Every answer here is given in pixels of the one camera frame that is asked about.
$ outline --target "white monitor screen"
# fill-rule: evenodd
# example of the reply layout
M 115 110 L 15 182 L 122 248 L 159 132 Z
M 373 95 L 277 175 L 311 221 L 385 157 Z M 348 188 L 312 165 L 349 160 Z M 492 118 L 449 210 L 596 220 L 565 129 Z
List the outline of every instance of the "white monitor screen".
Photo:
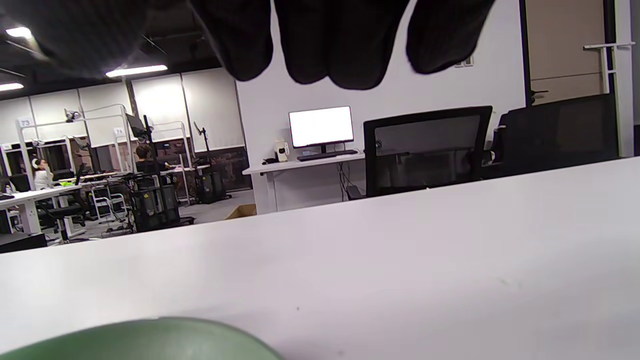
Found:
M 353 141 L 349 106 L 289 113 L 289 123 L 293 147 Z

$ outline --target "door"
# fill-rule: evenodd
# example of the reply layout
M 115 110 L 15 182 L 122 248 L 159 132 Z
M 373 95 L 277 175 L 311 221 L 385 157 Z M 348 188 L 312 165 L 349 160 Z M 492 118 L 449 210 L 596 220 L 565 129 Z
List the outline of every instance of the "door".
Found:
M 602 94 L 600 53 L 583 47 L 606 43 L 605 1 L 523 1 L 529 45 L 527 105 Z

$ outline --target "mesh chair back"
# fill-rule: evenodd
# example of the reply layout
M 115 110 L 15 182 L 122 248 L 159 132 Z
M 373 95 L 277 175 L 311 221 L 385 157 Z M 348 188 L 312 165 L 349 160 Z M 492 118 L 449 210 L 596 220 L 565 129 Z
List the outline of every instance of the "mesh chair back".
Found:
M 364 123 L 367 196 L 479 179 L 491 106 Z
M 550 102 L 502 116 L 502 167 L 506 175 L 551 170 L 618 158 L 612 94 Z

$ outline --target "white partition panel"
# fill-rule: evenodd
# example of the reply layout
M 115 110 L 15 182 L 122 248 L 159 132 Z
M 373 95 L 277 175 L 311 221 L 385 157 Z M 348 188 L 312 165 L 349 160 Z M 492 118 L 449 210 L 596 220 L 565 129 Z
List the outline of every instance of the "white partition panel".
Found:
M 0 131 L 0 143 L 18 142 L 18 129 L 16 128 L 15 121 L 21 117 L 32 117 L 29 99 L 27 97 L 0 101 L 0 128 L 2 129 L 2 131 Z M 25 139 L 35 137 L 34 129 L 25 130 Z
M 31 103 L 33 115 L 38 125 L 66 120 L 65 109 L 80 110 L 78 92 L 75 89 L 32 96 Z M 39 127 L 38 134 L 41 140 L 52 140 L 64 136 L 84 136 L 86 129 L 84 122 L 78 122 Z
M 181 121 L 189 136 L 187 109 L 184 105 L 184 93 L 180 83 L 180 75 L 161 76 L 152 79 L 132 81 L 140 118 L 147 116 L 154 125 L 154 140 L 181 138 L 182 132 L 178 124 L 162 126 L 160 124 Z
M 192 123 L 207 130 L 209 147 L 244 146 L 234 79 L 224 69 L 182 74 L 187 109 Z M 206 150 L 204 137 L 193 128 L 196 151 Z
M 100 120 L 89 120 L 87 122 L 92 147 L 113 143 L 113 128 L 122 127 L 120 108 L 118 106 L 112 106 L 103 110 L 91 110 L 114 104 L 123 104 L 127 113 L 131 114 L 131 104 L 129 102 L 129 94 L 127 94 L 127 87 L 123 83 L 117 83 L 91 86 L 79 89 L 78 91 L 80 91 L 80 103 L 88 119 L 109 117 Z

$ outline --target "cardboard box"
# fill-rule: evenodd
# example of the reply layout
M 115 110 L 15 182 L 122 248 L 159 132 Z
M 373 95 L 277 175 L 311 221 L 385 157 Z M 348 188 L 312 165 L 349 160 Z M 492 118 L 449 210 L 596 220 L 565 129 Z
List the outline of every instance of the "cardboard box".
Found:
M 246 218 L 257 215 L 255 210 L 255 204 L 247 204 L 238 206 L 225 220 L 233 219 L 233 218 Z

